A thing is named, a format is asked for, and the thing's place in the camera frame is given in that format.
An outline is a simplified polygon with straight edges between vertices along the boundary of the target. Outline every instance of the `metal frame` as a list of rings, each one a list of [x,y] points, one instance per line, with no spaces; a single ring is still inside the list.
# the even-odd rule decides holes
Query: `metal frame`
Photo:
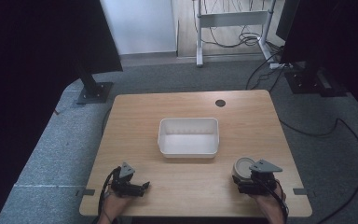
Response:
[[[274,13],[276,0],[271,0],[270,8],[267,11],[250,11],[238,13],[224,13],[224,14],[201,14],[201,1],[198,0],[198,14],[197,14],[197,67],[203,66],[202,60],[202,38],[201,28],[222,27],[222,26],[236,26],[236,25],[264,25],[263,35],[258,41],[258,45],[269,63],[274,63],[271,58],[271,53],[267,49],[266,39],[269,33],[269,26],[271,24],[272,15]]]

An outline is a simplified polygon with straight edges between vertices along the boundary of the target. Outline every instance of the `black cable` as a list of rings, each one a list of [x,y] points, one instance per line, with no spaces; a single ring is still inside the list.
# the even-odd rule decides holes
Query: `black cable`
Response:
[[[238,5],[238,9],[242,11],[242,3],[240,2],[240,0],[237,0],[237,5]]]
[[[247,82],[246,82],[246,86],[245,86],[245,89],[248,90],[248,87],[249,87],[249,82],[250,80],[252,79],[252,77],[255,75],[255,73],[266,63],[269,61],[269,59],[271,59],[272,57],[274,57],[277,53],[274,53],[272,54],[269,58],[267,58],[262,64],[260,64],[260,66],[258,66],[254,72],[249,76]]]
[[[263,181],[257,179],[257,178],[252,178],[253,180],[255,180],[258,184],[260,184],[261,186],[263,186],[263,188],[268,191],[268,193],[274,197],[274,199],[278,202],[278,204],[281,207],[282,213],[283,213],[283,223],[287,222],[287,217],[289,216],[289,208],[286,206],[286,203],[283,201],[283,189],[281,184],[275,180],[276,183],[278,183],[281,187],[281,191],[282,191],[282,197],[280,198],[273,190],[271,190],[266,184],[263,183]]]
[[[214,6],[216,5],[216,3],[217,3],[217,0],[215,0],[214,3],[213,3],[211,13],[213,12],[213,9],[214,9]]]
[[[353,136],[356,138],[357,142],[358,142],[358,136],[356,134],[356,132],[353,131],[353,129],[342,119],[338,119],[339,121],[341,121],[349,130],[350,132],[353,134]],[[354,196],[357,194],[358,192],[358,184],[356,186],[355,191],[353,192],[353,194],[351,195],[351,197],[344,203],[342,204],[336,211],[334,211],[333,213],[331,213],[330,215],[328,215],[327,217],[323,218],[322,220],[320,220],[318,222],[319,223],[323,223],[325,222],[327,219],[329,219],[330,217],[333,217],[335,214],[337,214],[338,212],[340,212],[342,209],[344,209],[354,198]]]
[[[91,224],[97,224],[99,219],[100,219],[100,217],[94,218],[94,220],[92,220]]]
[[[331,134],[331,133],[336,129],[339,120],[340,120],[340,119],[336,119],[336,123],[334,124],[334,127],[333,127],[330,131],[328,131],[327,133],[306,133],[306,132],[300,131],[299,129],[294,128],[294,127],[288,125],[286,122],[284,122],[283,120],[279,119],[279,121],[280,121],[284,126],[290,128],[290,129],[292,129],[292,130],[294,130],[294,131],[296,131],[296,132],[298,132],[298,133],[302,133],[302,134],[304,134],[304,135],[311,136],[311,137],[325,137],[325,136]]]
[[[282,74],[283,70],[286,68],[286,64],[285,64],[283,67],[280,66],[280,67],[278,67],[278,68],[281,68],[282,70],[281,70],[281,72],[279,73],[278,77],[275,79],[274,84],[272,84],[271,89],[269,89],[269,91],[268,91],[269,93],[271,93],[272,90],[273,90],[273,89],[275,88],[275,86],[277,85],[278,80],[279,80],[279,78],[281,77],[281,74]]]
[[[228,5],[229,5],[230,2],[232,4],[232,6],[234,7],[235,11],[240,12],[240,5],[238,4],[238,2],[237,2],[238,8],[235,7],[234,0],[228,1]]]
[[[249,0],[249,11],[252,11],[253,0]]]
[[[266,41],[267,45],[269,45],[269,47],[271,48],[272,51],[277,52],[277,51],[282,51],[283,50],[283,46],[279,47],[277,45],[272,44],[269,41]]]
[[[100,201],[98,201],[98,217],[101,215],[101,212],[103,210],[103,197],[104,197],[104,193],[106,190],[106,187],[109,183],[110,178],[113,175],[113,171],[106,177],[105,182],[103,183],[103,189],[101,190],[101,194],[100,194]]]
[[[298,133],[302,133],[302,134],[305,134],[305,135],[308,135],[308,136],[312,136],[312,137],[324,137],[324,136],[327,136],[329,134],[331,134],[337,127],[337,124],[338,122],[341,122],[343,123],[347,129],[353,134],[353,136],[356,138],[356,141],[358,142],[358,135],[356,134],[356,132],[342,119],[336,119],[336,123],[334,125],[334,127],[327,133],[306,133],[306,132],[302,132],[300,131],[299,129],[296,129],[296,128],[293,128],[292,126],[289,126],[288,124],[286,124],[285,122],[283,122],[281,119],[280,119],[280,122],[285,125],[286,127],[298,132]],[[356,186],[356,189],[354,190],[354,192],[352,193],[351,197],[344,203],[342,204],[338,209],[336,209],[336,211],[332,212],[330,215],[328,215],[327,217],[324,217],[322,220],[320,220],[318,222],[319,223],[323,223],[325,222],[327,219],[329,219],[330,217],[333,217],[334,215],[336,215],[338,212],[340,212],[342,209],[344,209],[354,198],[354,196],[357,194],[358,192],[358,184]]]
[[[204,9],[205,9],[205,13],[208,14],[208,8],[206,7],[206,2],[205,0],[203,1],[203,5],[204,5]],[[196,9],[195,9],[195,6],[194,6],[194,1],[193,1],[193,4],[192,4],[192,7],[193,7],[193,22],[194,22],[194,27],[196,29],[196,32],[198,33],[199,30],[197,28],[197,24],[196,24]],[[212,31],[212,27],[210,27],[210,31],[211,31],[211,35],[212,35],[212,38],[213,38],[213,41],[214,42],[211,42],[211,41],[205,41],[203,39],[201,39],[201,41],[205,44],[214,44],[216,46],[219,46],[221,48],[236,48],[237,46],[239,45],[242,45],[242,44],[245,44],[246,46],[254,46],[258,43],[258,40],[259,38],[261,37],[261,35],[257,34],[257,33],[252,33],[252,32],[244,32],[244,29],[246,28],[246,26],[243,26],[242,28],[242,31],[241,31],[241,34],[239,35],[239,40],[240,42],[237,43],[237,44],[234,44],[234,45],[224,45],[224,44],[220,44],[216,38],[214,37],[214,34],[213,34],[213,31]]]
[[[109,112],[112,110],[112,107],[110,107],[105,115],[103,116],[103,125],[101,126],[101,136],[103,136],[103,131],[104,131],[104,128],[105,128],[105,124],[106,124],[106,119],[107,119],[107,115],[109,114]]]
[[[283,67],[283,65],[281,65],[279,67],[276,67],[276,68],[272,69],[270,72],[268,72],[267,74],[264,74],[264,75],[261,75],[260,77],[258,77],[257,82],[255,83],[255,85],[250,90],[254,90],[258,86],[258,84],[260,84],[260,81],[269,80],[269,76],[274,74],[278,69],[280,69],[282,67]]]

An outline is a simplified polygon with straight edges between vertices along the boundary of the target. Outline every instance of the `wooden table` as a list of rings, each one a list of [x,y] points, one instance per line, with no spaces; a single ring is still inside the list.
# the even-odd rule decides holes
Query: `wooden table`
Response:
[[[217,100],[226,105],[216,106]],[[158,127],[165,118],[216,118],[220,144],[213,159],[167,159],[158,148]],[[92,167],[80,213],[96,216],[107,175],[126,161],[135,169],[131,183],[150,181],[144,197],[125,216],[262,217],[253,199],[239,194],[231,170],[240,157],[264,159],[281,168],[290,217],[312,210],[267,91],[208,91],[119,95],[113,104]]]

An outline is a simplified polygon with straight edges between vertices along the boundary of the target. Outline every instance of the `gray carpet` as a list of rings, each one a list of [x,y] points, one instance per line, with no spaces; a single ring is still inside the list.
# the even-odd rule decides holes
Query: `gray carpet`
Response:
[[[83,85],[66,88],[48,127],[13,187],[0,223],[91,223],[78,208],[86,187],[103,128],[103,117],[119,94],[245,90],[248,77],[262,62],[193,63],[125,67],[124,72],[94,75],[97,81],[115,83],[106,104],[74,104]],[[250,83],[266,74],[263,66]],[[261,81],[257,89],[269,90],[279,72]],[[271,92],[281,120],[308,133],[327,133],[341,118],[358,135],[358,103],[348,97],[323,98],[294,95],[281,76]],[[324,137],[310,137],[282,126],[308,190],[313,214],[289,218],[288,223],[316,223],[345,203],[358,183],[358,142],[339,122]],[[358,193],[352,202],[326,223],[358,223]]]

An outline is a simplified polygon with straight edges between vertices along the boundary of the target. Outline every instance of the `white bowl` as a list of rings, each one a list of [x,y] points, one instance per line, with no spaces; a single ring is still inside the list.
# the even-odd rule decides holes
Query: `white bowl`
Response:
[[[163,119],[158,146],[166,158],[213,158],[219,147],[219,128],[213,118]]]

